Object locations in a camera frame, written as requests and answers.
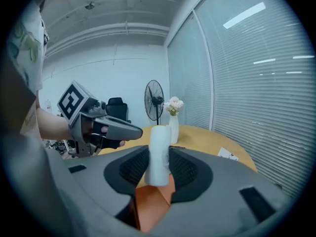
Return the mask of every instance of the yellow wooden table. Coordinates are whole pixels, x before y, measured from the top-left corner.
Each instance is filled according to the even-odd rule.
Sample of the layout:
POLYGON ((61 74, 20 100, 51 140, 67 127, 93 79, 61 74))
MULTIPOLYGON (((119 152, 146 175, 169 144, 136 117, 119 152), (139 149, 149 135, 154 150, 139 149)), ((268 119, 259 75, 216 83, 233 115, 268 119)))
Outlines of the yellow wooden table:
MULTIPOLYGON (((118 149, 103 149, 100 155, 108 154, 123 149, 128 149, 136 146, 149 145, 150 133, 152 126, 143 128, 143 136, 138 140, 127 141, 124 147, 118 149)), ((181 125, 179 129, 179 139, 177 144, 173 146, 185 147, 200 152, 204 152, 210 155, 218 155, 221 147, 225 148, 229 152, 233 153, 239 158, 239 162, 245 164, 249 168, 257 172, 256 165, 252 161, 250 155, 235 141, 225 137, 214 131, 209 131, 203 128, 181 125)), ((138 184, 138 188, 145 186, 144 177, 138 184)))

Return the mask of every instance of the horizontal blind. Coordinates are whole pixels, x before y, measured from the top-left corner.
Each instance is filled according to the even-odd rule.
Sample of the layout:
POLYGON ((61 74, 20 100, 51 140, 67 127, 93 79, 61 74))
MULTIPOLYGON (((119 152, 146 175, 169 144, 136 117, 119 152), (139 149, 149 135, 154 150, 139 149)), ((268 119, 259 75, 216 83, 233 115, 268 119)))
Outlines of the horizontal blind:
POLYGON ((193 15, 168 47, 170 93, 183 100, 179 123, 209 129, 211 84, 206 50, 193 15))
POLYGON ((315 161, 315 58, 284 0, 204 0, 196 9, 214 73, 213 129, 291 196, 315 161))

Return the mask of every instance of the person's hand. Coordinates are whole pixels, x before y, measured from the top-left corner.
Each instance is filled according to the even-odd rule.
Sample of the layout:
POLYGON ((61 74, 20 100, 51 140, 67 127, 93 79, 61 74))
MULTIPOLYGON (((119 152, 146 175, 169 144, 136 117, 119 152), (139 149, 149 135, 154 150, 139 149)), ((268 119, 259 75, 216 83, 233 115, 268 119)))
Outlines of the person's hand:
MULTIPOLYGON (((92 133, 93 130, 93 121, 92 122, 83 122, 82 123, 82 133, 84 135, 90 135, 92 133)), ((103 126, 101 128, 101 132, 102 133, 107 133, 108 132, 108 127, 107 126, 103 126)), ((119 146, 122 147, 125 145, 125 141, 120 141, 119 146)))

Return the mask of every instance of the floral shirt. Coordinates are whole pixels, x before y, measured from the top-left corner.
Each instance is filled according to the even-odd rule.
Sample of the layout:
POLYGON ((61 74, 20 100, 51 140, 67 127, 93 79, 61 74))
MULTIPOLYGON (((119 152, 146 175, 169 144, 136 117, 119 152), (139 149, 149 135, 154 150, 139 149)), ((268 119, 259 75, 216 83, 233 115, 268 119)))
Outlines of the floral shirt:
MULTIPOLYGON (((26 86, 36 94, 40 90, 41 72, 48 36, 41 19, 40 8, 33 1, 17 21, 7 40, 7 53, 26 86)), ((21 127, 21 134, 40 139, 35 102, 21 127)))

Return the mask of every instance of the person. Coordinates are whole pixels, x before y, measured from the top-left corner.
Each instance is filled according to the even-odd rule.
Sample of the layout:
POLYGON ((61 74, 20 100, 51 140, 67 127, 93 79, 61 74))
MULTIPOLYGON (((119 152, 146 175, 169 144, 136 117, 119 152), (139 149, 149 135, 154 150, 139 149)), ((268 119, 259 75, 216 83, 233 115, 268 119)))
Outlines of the person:
MULTIPOLYGON (((1 107, 1 114, 14 132, 19 131, 40 140, 71 140, 66 119, 46 112, 39 103, 41 72, 49 41, 40 15, 44 3, 45 0, 32 0, 8 37, 1 75, 1 101, 6 105, 1 107), (31 100, 31 93, 36 96, 35 100, 31 100), (27 102, 31 108, 24 110, 27 102)), ((88 124, 84 133, 90 133, 92 126, 88 124)), ((107 127, 102 127, 101 132, 106 133, 107 127)))

